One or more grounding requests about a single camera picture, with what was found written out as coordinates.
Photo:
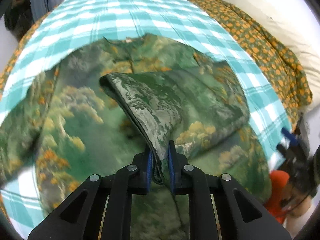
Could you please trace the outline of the person right hand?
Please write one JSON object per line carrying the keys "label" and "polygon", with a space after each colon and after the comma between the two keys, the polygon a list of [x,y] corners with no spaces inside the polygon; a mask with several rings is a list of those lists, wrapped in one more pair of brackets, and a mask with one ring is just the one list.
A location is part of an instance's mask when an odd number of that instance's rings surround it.
{"label": "person right hand", "polygon": [[304,215],[311,207],[312,197],[287,184],[282,191],[281,210],[292,217]]}

